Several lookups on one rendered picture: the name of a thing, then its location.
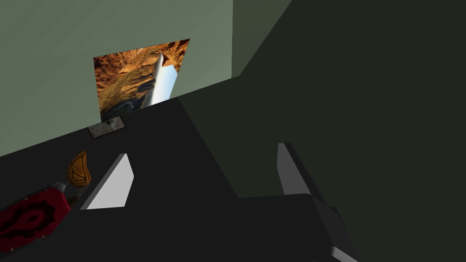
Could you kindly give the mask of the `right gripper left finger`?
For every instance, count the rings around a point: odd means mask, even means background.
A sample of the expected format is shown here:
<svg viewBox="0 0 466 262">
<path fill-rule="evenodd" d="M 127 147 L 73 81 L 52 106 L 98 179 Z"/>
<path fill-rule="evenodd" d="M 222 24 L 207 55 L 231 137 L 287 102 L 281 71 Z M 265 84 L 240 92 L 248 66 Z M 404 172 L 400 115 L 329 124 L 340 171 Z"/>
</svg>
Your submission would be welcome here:
<svg viewBox="0 0 466 262">
<path fill-rule="evenodd" d="M 81 206 L 81 210 L 124 207 L 134 180 L 126 153 L 120 154 Z"/>
</svg>

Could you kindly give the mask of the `canyon landscape wall picture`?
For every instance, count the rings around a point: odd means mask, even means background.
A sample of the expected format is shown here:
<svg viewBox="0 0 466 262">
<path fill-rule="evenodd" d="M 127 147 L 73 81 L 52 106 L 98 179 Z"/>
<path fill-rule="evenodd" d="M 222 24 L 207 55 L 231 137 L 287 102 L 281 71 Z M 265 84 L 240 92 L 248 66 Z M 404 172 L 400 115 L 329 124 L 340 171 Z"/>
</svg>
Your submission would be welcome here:
<svg viewBox="0 0 466 262">
<path fill-rule="evenodd" d="M 189 39 L 93 58 L 102 122 L 139 110 L 162 68 L 179 72 Z"/>
</svg>

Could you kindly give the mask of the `orange segmented round object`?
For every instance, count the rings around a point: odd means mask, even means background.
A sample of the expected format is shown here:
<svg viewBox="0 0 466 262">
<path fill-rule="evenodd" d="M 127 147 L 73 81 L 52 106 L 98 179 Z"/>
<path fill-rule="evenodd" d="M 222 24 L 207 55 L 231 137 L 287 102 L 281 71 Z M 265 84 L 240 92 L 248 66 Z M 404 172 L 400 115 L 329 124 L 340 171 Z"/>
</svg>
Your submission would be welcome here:
<svg viewBox="0 0 466 262">
<path fill-rule="evenodd" d="M 87 152 L 79 153 L 68 166 L 66 172 L 67 181 L 70 185 L 78 189 L 88 186 L 91 182 L 91 175 L 87 166 Z"/>
</svg>

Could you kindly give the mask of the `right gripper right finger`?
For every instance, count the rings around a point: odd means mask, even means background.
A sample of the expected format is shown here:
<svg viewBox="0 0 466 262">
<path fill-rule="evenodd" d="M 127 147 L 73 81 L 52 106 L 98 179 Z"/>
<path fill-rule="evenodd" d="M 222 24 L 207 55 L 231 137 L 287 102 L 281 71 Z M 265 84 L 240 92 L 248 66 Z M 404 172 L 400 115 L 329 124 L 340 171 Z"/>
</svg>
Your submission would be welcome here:
<svg viewBox="0 0 466 262">
<path fill-rule="evenodd" d="M 326 203 L 315 179 L 292 143 L 278 144 L 276 167 L 285 195 L 309 194 L 323 204 Z"/>
</svg>

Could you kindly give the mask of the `small grey framed picture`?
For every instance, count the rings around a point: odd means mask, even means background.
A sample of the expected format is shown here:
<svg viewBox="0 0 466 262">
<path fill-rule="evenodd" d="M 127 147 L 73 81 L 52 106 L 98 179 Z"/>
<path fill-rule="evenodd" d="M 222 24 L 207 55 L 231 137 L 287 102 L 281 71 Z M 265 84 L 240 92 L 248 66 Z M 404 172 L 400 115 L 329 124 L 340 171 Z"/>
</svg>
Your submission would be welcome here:
<svg viewBox="0 0 466 262">
<path fill-rule="evenodd" d="M 112 132 L 115 132 L 117 130 L 125 128 L 126 125 L 123 121 L 123 119 L 118 116 L 115 118 L 111 118 L 107 121 L 92 125 L 87 128 L 89 131 L 91 137 L 93 139 L 102 137 L 104 135 L 110 134 Z"/>
</svg>

